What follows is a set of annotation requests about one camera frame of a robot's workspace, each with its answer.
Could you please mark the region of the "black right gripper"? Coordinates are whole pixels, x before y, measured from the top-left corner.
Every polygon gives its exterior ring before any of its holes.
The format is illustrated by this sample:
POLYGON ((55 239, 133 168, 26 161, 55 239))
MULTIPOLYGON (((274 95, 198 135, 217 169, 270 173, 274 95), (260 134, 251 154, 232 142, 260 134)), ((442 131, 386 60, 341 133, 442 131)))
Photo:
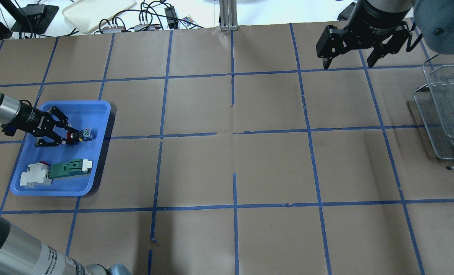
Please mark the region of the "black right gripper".
POLYGON ((368 67, 387 54, 397 54, 411 37, 404 18, 410 10, 409 2, 353 2, 339 15, 347 21, 344 29, 326 26, 316 43, 317 57, 327 70, 332 60, 345 54, 345 48, 373 48, 367 58, 368 67))

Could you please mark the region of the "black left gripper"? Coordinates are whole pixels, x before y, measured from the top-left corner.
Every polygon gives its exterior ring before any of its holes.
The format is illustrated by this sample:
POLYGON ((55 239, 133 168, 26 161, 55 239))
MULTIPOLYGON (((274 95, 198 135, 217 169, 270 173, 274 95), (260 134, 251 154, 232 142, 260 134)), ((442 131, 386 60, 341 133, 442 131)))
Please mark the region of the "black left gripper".
POLYGON ((73 131, 68 123, 68 117, 57 107, 51 107, 48 112, 41 111, 24 102, 20 102, 19 111, 15 116, 15 128, 36 136, 35 147, 58 147, 68 141, 64 137, 54 134, 54 128, 73 131))

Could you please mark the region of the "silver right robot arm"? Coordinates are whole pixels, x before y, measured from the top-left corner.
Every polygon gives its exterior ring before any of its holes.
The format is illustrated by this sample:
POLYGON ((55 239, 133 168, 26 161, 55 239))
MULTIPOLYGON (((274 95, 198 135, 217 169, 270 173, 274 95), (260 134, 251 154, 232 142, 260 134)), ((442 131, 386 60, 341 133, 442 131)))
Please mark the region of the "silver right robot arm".
POLYGON ((347 25, 326 26, 315 48, 324 69, 356 49, 372 49, 367 65, 373 67, 404 45, 411 52, 422 39, 434 52, 454 55, 454 0, 358 0, 347 25))

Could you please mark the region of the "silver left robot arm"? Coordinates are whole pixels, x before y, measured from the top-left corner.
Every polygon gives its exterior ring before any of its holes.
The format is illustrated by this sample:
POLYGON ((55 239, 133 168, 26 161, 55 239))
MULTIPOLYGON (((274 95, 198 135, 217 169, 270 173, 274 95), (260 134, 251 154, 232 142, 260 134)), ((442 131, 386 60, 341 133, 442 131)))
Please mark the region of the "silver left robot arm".
MULTIPOLYGON (((17 130, 36 138, 36 147, 57 147, 92 139, 91 130, 73 128, 57 107, 41 111, 29 101, 0 93, 0 124, 5 135, 17 130)), ((129 275, 123 264, 84 266, 0 216, 0 275, 129 275)))

